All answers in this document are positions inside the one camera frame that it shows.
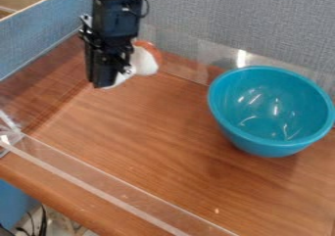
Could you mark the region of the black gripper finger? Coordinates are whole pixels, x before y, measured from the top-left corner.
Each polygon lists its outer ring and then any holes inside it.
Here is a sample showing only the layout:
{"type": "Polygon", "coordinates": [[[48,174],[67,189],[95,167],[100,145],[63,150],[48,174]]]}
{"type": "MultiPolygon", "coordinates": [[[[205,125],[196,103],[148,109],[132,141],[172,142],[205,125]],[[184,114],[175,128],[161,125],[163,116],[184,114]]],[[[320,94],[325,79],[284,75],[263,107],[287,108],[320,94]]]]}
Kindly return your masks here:
{"type": "Polygon", "coordinates": [[[116,52],[85,44],[87,79],[95,88],[112,86],[117,74],[116,52]]]}
{"type": "Polygon", "coordinates": [[[131,66],[132,54],[133,54],[132,47],[121,47],[117,49],[117,63],[119,63],[117,71],[125,75],[133,74],[133,67],[131,66]]]}

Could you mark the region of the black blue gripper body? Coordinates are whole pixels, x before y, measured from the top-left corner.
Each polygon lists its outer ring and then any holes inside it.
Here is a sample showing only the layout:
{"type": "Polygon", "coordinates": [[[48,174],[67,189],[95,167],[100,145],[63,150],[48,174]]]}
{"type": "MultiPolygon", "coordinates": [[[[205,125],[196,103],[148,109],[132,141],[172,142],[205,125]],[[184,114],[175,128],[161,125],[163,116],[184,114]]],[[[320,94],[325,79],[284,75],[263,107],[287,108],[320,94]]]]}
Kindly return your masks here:
{"type": "Polygon", "coordinates": [[[93,0],[92,13],[80,19],[85,53],[132,54],[132,39],[139,35],[140,20],[147,17],[148,0],[93,0]]]}

